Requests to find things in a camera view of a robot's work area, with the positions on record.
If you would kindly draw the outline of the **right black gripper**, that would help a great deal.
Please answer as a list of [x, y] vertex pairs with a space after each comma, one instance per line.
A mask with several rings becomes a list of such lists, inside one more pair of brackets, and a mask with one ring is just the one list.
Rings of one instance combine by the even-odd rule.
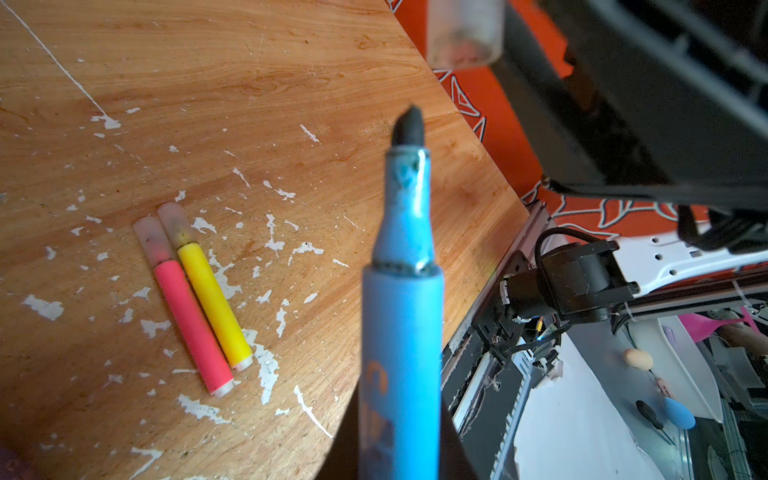
[[552, 190], [674, 204], [767, 200], [767, 6], [547, 1], [561, 77], [512, 6], [492, 71]]

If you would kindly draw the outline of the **blue marker pen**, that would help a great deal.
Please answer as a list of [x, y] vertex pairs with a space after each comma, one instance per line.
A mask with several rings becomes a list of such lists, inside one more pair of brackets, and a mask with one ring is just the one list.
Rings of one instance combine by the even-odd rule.
[[439, 469], [444, 275], [430, 221], [421, 110], [395, 122], [384, 203], [362, 276], [361, 479], [435, 479]]

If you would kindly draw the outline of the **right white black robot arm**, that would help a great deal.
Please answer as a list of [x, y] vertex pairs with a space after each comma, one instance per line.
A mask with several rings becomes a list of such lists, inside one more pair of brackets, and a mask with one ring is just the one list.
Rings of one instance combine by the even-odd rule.
[[559, 75], [504, 8], [492, 65], [550, 188], [672, 205], [677, 236], [533, 251], [504, 278], [505, 312], [599, 322], [671, 283], [767, 258], [767, 5], [763, 1], [547, 1], [572, 70]]

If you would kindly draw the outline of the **pink marker pen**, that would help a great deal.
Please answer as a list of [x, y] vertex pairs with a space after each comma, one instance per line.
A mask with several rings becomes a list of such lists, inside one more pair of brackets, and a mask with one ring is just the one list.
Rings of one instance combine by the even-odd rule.
[[142, 218], [133, 231], [205, 387], [212, 396], [224, 397], [234, 388], [233, 374], [160, 221]]

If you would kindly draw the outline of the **clear pen cap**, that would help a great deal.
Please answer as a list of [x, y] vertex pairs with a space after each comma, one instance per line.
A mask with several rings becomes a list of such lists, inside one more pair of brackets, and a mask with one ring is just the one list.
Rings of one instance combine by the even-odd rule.
[[490, 65], [502, 55], [506, 2], [432, 0], [427, 5], [426, 61], [437, 70]]

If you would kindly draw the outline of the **yellow marker pen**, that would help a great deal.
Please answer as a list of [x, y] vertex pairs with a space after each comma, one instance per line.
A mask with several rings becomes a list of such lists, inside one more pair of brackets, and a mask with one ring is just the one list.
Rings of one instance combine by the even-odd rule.
[[253, 351], [199, 245], [185, 209], [178, 203], [168, 202], [157, 212], [227, 362], [235, 371], [248, 369], [253, 364]]

